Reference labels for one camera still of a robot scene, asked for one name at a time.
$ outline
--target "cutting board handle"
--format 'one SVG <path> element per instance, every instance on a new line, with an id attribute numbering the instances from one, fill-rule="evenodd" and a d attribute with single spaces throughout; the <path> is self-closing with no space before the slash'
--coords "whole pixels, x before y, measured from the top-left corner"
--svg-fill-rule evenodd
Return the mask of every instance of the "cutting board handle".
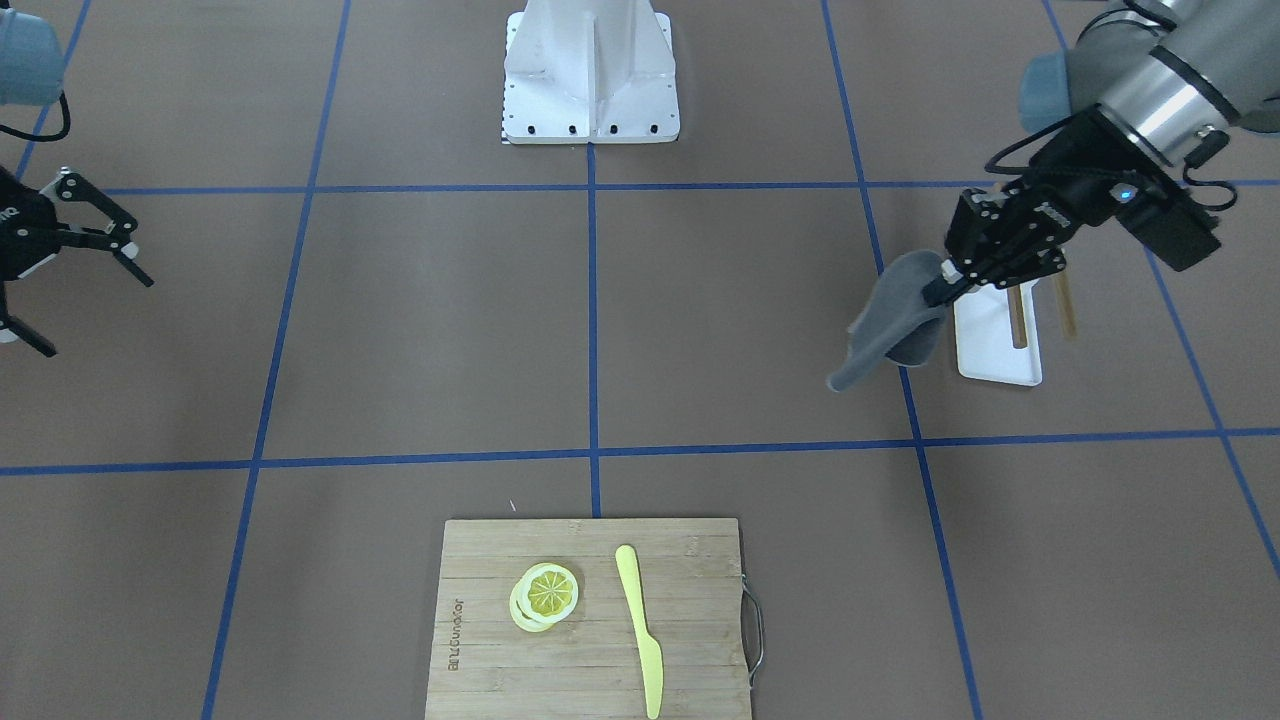
<path id="1" fill-rule="evenodd" d="M 746 666 L 749 667 L 748 687 L 751 691 L 755 691 L 755 674 L 759 673 L 760 666 L 764 665 L 764 610 L 760 607 L 760 601 L 755 597 L 755 593 L 751 592 L 751 585 L 748 584 L 746 582 L 746 573 L 742 573 L 742 598 L 744 598 L 742 602 L 744 612 L 746 611 L 748 606 L 748 602 L 745 601 L 750 601 L 753 615 L 755 618 L 755 647 L 760 652 L 759 656 L 755 659 L 755 662 L 751 662 L 751 659 L 748 659 L 746 661 Z M 746 632 L 745 621 L 742 623 L 742 632 L 744 633 Z M 742 639 L 742 646 L 744 651 L 746 647 L 749 647 L 746 643 L 746 638 Z"/>

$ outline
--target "blue joint cap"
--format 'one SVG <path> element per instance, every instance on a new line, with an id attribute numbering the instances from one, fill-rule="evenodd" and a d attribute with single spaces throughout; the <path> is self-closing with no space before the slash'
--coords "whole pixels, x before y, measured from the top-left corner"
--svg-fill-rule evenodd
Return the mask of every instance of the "blue joint cap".
<path id="1" fill-rule="evenodd" d="M 63 92 L 67 61 L 52 26 L 14 9 L 0 13 L 0 105 L 49 105 Z"/>
<path id="2" fill-rule="evenodd" d="M 1036 133 L 1071 114 L 1068 82 L 1066 53 L 1039 55 L 1027 65 L 1018 96 L 1023 129 Z"/>

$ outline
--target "wooden cutting board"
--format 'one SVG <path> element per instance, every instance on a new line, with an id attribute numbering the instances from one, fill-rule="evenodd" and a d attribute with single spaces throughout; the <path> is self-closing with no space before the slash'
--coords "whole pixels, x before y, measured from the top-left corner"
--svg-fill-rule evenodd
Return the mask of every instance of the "wooden cutting board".
<path id="1" fill-rule="evenodd" d="M 426 720 L 644 720 L 620 544 L 636 548 L 649 632 L 662 644 L 659 717 L 750 720 L 735 519 L 449 520 Z M 552 629 L 526 633 L 508 600 L 538 562 L 568 568 L 579 601 Z"/>

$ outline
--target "yellow knife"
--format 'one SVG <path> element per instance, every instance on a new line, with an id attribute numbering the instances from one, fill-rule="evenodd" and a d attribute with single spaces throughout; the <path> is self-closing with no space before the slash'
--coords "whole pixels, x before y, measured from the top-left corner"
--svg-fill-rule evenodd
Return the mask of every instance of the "yellow knife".
<path id="1" fill-rule="evenodd" d="M 640 589 L 640 562 L 636 560 L 636 548 L 630 544 L 618 546 L 613 559 L 618 562 L 622 592 L 627 596 L 631 625 L 636 630 L 636 647 L 640 648 L 645 715 L 649 720 L 655 720 L 662 711 L 662 647 L 649 634 L 649 626 L 644 620 L 644 593 Z"/>

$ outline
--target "lemon slice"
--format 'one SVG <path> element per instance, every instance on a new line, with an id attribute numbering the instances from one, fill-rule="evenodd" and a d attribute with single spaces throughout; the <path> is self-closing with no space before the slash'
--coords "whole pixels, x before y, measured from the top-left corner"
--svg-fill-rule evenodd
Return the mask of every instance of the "lemon slice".
<path id="1" fill-rule="evenodd" d="M 577 578 L 554 562 L 539 562 L 516 584 L 516 603 L 536 623 L 558 623 L 577 607 Z"/>
<path id="2" fill-rule="evenodd" d="M 511 619 L 516 621 L 516 626 L 526 633 L 541 633 L 552 629 L 556 623 L 539 623 L 538 620 L 530 620 L 520 611 L 520 605 L 516 603 L 516 597 L 520 594 L 520 583 L 511 588 L 511 602 L 508 610 L 511 610 Z"/>

